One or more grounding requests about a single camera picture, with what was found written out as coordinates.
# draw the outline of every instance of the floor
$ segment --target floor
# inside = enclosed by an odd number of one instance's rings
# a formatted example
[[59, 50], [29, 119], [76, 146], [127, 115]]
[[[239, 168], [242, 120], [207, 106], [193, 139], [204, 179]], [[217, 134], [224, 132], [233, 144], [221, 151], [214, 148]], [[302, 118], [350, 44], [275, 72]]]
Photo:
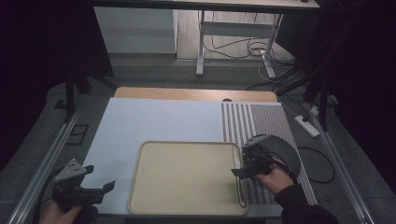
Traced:
[[[207, 13], [208, 20], [213, 13]], [[227, 20], [248, 21], [255, 15], [236, 13]], [[217, 15], [219, 18], [225, 18], [226, 15]], [[185, 28], [183, 22], [190, 21], [191, 27], [197, 24], [198, 14], [190, 13], [189, 19], [180, 20], [179, 31]], [[186, 41], [187, 37], [179, 36], [179, 44]], [[219, 37], [214, 39], [215, 46], [223, 45], [233, 39]], [[207, 36], [207, 46], [211, 46], [211, 37]], [[260, 59], [250, 58], [249, 60], [223, 60], [225, 57], [218, 54], [206, 53], [208, 57], [205, 61], [205, 74], [203, 77], [195, 75], [195, 63], [192, 60], [196, 55], [196, 43], [187, 44], [192, 46], [191, 50], [186, 52], [179, 51], [177, 57], [179, 60], [168, 58], [112, 58], [111, 62], [115, 77], [109, 80], [119, 86], [133, 87], [157, 87], [157, 88], [191, 88], [191, 89], [219, 89], [219, 90], [246, 90], [251, 91], [275, 91], [281, 89], [284, 85], [292, 82], [293, 77], [285, 79], [281, 83], [269, 82], [265, 72], [260, 70]], [[224, 48], [228, 54], [239, 53], [246, 50], [246, 43], [241, 45], [241, 49]], [[282, 48], [275, 50], [281, 58], [288, 58], [287, 53]], [[290, 68], [276, 66], [277, 74], [285, 74]], [[55, 167], [65, 165], [72, 158], [78, 161], [84, 161], [85, 155], [90, 148], [101, 117], [106, 109], [106, 104], [110, 97], [114, 95], [114, 90], [108, 86], [90, 78], [92, 91], [84, 95], [85, 104], [81, 108], [80, 117], [77, 124], [89, 125], [84, 141], [79, 146], [65, 144], [60, 156], [55, 162]], [[295, 121], [294, 117], [306, 113], [302, 93], [304, 86], [295, 89], [287, 96], [279, 97], [278, 100], [283, 103], [294, 140], [299, 147], [312, 147], [320, 152], [327, 154], [323, 146], [322, 138], [312, 138], [305, 132]], [[57, 134], [63, 127], [64, 110], [56, 109], [55, 105], [65, 97], [65, 87], [60, 85], [52, 88], [48, 93], [47, 105], [42, 111], [40, 118], [37, 120], [34, 128], [22, 143], [20, 149], [8, 164], [6, 169], [0, 173], [0, 223], [6, 223], [9, 216], [14, 211], [22, 194], [28, 186], [30, 180], [51, 148]], [[329, 108], [327, 117], [329, 135], [332, 137], [341, 158], [348, 169], [351, 178], [358, 187], [363, 200], [366, 202], [375, 223], [396, 223], [396, 196], [391, 192], [385, 181], [381, 178], [375, 167], [371, 164], [367, 156], [362, 152], [359, 145], [350, 136], [342, 123], [333, 113], [333, 108]], [[73, 136], [66, 139], [66, 143], [73, 142]], [[319, 154], [308, 150], [300, 150], [303, 164], [307, 174], [312, 179], [326, 180], [332, 177], [332, 170]], [[329, 209], [340, 223], [363, 223], [358, 219], [353, 203], [348, 199], [344, 187], [336, 175], [334, 181], [327, 184], [311, 182], [315, 192], [318, 204]], [[23, 223], [31, 223], [32, 213], [26, 214], [26, 220]], [[227, 220], [227, 223], [237, 223], [240, 220]], [[202, 218], [161, 218], [161, 219], [128, 219], [120, 217], [101, 216], [97, 223], [224, 223], [220, 220], [208, 220]], [[269, 224], [281, 223], [278, 218], [267, 220]]]

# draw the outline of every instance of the metal frame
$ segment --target metal frame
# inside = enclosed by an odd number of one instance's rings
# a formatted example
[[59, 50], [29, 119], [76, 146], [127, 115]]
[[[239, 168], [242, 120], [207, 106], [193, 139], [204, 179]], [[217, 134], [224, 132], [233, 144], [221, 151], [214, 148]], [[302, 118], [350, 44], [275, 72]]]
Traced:
[[281, 14], [276, 14], [276, 19], [273, 25], [205, 21], [205, 11], [202, 10], [200, 27], [199, 27], [200, 36], [199, 36], [196, 76], [202, 77], [204, 75], [204, 36], [227, 35], [227, 36], [268, 38], [267, 48], [265, 49], [262, 58], [264, 60], [264, 65], [267, 70], [269, 78], [275, 78], [276, 75], [274, 72], [274, 68], [271, 65], [269, 56], [275, 41], [277, 29], [279, 28], [281, 18], [282, 18]]
[[85, 99], [86, 96], [81, 95], [77, 103], [75, 113], [71, 116], [69, 122], [65, 123], [62, 127], [51, 148], [49, 149], [49, 152], [47, 153], [44, 160], [41, 162], [25, 192], [22, 194], [20, 201], [12, 212], [11, 217], [9, 218], [7, 223], [23, 223], [29, 215], [31, 208], [34, 205], [36, 198], [38, 197], [38, 193], [43, 188], [44, 182], [47, 176], [50, 174], [52, 166], [56, 162], [62, 148], [64, 147], [64, 143], [66, 142], [67, 137], [69, 136], [74, 124], [78, 119], [78, 116], [81, 112], [81, 106], [85, 103]]
[[330, 135], [322, 128], [322, 125], [317, 118], [314, 118], [314, 123], [321, 132], [323, 144], [329, 153], [332, 162], [334, 163], [334, 168], [341, 180], [344, 190], [346, 191], [346, 196], [349, 198], [353, 208], [355, 209], [358, 219], [363, 224], [374, 224], [375, 221], [373, 220], [366, 203], [361, 197], [361, 193], [353, 182], [349, 171], [345, 167], [340, 155], [338, 154], [337, 148], [332, 142]]

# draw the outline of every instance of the dark background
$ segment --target dark background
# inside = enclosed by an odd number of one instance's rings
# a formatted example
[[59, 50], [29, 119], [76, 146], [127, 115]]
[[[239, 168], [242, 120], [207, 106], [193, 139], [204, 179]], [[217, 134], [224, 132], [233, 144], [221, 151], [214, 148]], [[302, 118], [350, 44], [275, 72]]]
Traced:
[[[348, 9], [359, 1], [340, 2]], [[339, 103], [335, 113], [393, 192], [396, 192], [396, 146], [392, 141], [396, 133], [395, 5], [394, 1], [369, 0], [361, 12], [353, 10], [344, 16], [286, 15], [277, 37], [277, 42], [298, 60], [310, 57], [303, 66], [309, 73], [312, 65], [323, 58], [323, 52], [332, 48], [329, 43], [334, 41], [334, 35], [340, 34], [343, 20], [354, 21], [326, 75], [330, 76], [330, 92]], [[316, 78], [310, 86], [318, 82], [320, 79]]]
[[[49, 2], [0, 2], [0, 168], [37, 120], [48, 89], [65, 82], [70, 69], [80, 77], [86, 76], [82, 65], [99, 76], [112, 74], [93, 9]], [[395, 15], [391, 1], [368, 1], [329, 69], [339, 119], [393, 191]], [[333, 38], [337, 27], [337, 18], [285, 16], [277, 41], [289, 39], [285, 49], [301, 59]]]
[[98, 76], [113, 73], [92, 7], [1, 0], [0, 50], [2, 169], [35, 124], [51, 87], [64, 83], [69, 72], [79, 77], [77, 84], [87, 68]]

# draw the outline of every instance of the aluminum rail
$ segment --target aluminum rail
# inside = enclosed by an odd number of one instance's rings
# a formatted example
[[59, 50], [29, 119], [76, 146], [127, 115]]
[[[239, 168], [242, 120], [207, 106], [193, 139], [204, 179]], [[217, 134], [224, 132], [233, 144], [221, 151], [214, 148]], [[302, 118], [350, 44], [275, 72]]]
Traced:
[[46, 157], [41, 162], [38, 167], [35, 175], [27, 186], [25, 192], [20, 198], [17, 206], [15, 207], [12, 215], [8, 220], [8, 224], [22, 224], [29, 212], [31, 211], [35, 200], [38, 197], [38, 193], [43, 188], [43, 185], [47, 179], [47, 176], [50, 174], [50, 171], [56, 162], [62, 148], [64, 147], [64, 143], [66, 142], [67, 137], [73, 129], [74, 124], [76, 123], [78, 116], [81, 112], [81, 107], [85, 103], [86, 96], [81, 95], [78, 97], [78, 103], [76, 105], [75, 113], [68, 123], [64, 124], [52, 146], [49, 149]]
[[313, 121], [317, 126], [316, 128], [318, 128], [320, 133], [322, 134], [321, 139], [323, 140], [323, 144], [325, 145], [325, 148], [329, 153], [332, 162], [334, 163], [334, 168], [341, 180], [344, 190], [346, 191], [346, 196], [349, 198], [353, 208], [355, 209], [358, 219], [363, 224], [374, 224], [375, 222], [373, 220], [373, 217], [370, 214], [366, 203], [361, 197], [359, 190], [356, 188], [347, 168], [342, 162], [341, 157], [338, 154], [337, 148], [332, 142], [332, 139], [330, 138], [329, 134], [323, 130], [316, 117], [313, 118]]

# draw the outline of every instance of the wooden board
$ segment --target wooden board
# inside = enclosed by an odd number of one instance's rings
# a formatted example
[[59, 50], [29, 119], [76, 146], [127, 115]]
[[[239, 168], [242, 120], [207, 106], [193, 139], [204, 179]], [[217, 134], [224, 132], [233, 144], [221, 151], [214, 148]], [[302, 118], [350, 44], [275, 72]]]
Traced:
[[231, 99], [234, 102], [277, 103], [276, 95], [271, 91], [220, 91], [120, 87], [117, 89], [114, 96], [118, 98], [160, 100], [223, 101], [224, 99]]

